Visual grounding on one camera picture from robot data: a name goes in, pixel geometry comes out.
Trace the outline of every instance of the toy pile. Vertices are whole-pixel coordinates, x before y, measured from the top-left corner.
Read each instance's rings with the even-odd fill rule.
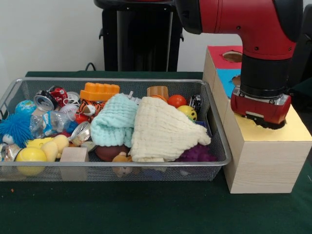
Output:
[[[197,122],[201,97],[169,97],[166,86],[139,99],[112,84],[86,83],[80,94],[59,86],[20,102],[0,123],[0,161],[86,162],[88,153],[106,162],[207,162],[210,137]],[[113,167],[118,177],[165,167]],[[26,176],[37,170],[22,170]]]

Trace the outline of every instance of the wooden box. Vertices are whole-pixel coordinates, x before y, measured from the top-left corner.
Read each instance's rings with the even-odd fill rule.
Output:
[[[231,110],[225,87],[240,62],[223,59],[241,47],[208,47],[203,80],[209,83],[233,159],[224,167],[233,194],[290,193],[312,147],[312,137],[291,106],[285,127],[272,130]]]

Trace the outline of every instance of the circular hole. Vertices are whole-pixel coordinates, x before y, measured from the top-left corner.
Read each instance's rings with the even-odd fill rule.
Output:
[[[232,78],[232,83],[237,86],[240,85],[240,75]]]
[[[223,58],[228,62],[242,62],[243,54],[236,51],[229,51],[223,54]]]

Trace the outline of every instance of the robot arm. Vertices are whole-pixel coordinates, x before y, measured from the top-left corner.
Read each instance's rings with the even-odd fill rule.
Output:
[[[284,121],[291,100],[283,92],[300,35],[303,1],[175,0],[175,4],[190,33],[241,37],[241,85],[231,98],[233,111],[274,124]]]

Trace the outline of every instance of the blue fuzzy toy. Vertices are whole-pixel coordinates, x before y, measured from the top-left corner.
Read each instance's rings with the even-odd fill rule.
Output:
[[[33,140],[29,130],[30,116],[12,114],[0,123],[0,135],[2,141],[7,144],[17,144],[20,148],[25,148],[28,140]]]

